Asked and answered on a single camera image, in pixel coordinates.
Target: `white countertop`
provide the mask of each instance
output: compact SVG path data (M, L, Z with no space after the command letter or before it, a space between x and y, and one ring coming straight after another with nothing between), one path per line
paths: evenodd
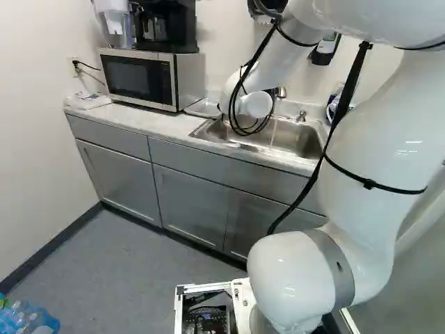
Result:
M278 161L276 157L267 157L264 154L236 148L226 148L222 147L221 144L192 138L188 135L207 120L185 113L161 113L156 110L137 109L122 104L108 104L90 110L73 110L65 107L65 112L153 138L307 177L312 174L315 168L315 163L304 164L292 158L289 158L289 160L283 158Z

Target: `floor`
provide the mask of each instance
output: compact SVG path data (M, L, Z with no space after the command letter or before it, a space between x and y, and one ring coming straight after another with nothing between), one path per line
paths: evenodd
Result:
M60 319L62 334L173 334L175 286L246 273L102 212L10 294Z

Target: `coffee maker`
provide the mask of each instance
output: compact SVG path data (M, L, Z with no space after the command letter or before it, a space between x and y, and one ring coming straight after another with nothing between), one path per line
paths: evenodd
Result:
M195 0L131 1L136 49L174 54L199 52Z

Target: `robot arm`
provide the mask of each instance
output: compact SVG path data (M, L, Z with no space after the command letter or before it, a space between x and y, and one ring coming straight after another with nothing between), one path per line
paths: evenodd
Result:
M315 45L327 33L322 26L312 28L303 24L286 9L283 18L258 62L243 82L243 90L238 93L236 113L244 113L255 118L266 117L272 105L270 96L262 90L278 87L296 66L299 58L306 58ZM240 80L237 70L227 80L220 97L220 110L229 113L229 101Z
M417 48L440 41L445 21L438 13L444 10L445 2L437 1L408 0L398 7L387 0L290 0L283 30L308 44L327 27L369 42ZM283 82L309 51L276 33L246 79L248 95ZM427 187L444 160L444 64L440 47L406 51L388 82L339 124L327 149L330 160L393 189ZM239 72L222 92L223 110L236 79ZM239 110L257 115L248 97L241 99ZM391 275L398 229L420 196L365 188L326 161L318 195L328 224L263 238L248 257L258 308L280 333L310 332L322 315L378 294Z

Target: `stainless steel sink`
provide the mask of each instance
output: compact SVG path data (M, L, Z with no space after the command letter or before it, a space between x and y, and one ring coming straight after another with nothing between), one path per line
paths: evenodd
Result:
M268 156L307 160L318 160L326 141L321 122L296 122L295 118L282 116L273 116L262 132L251 136L237 135L229 122L222 120L208 120L189 136Z

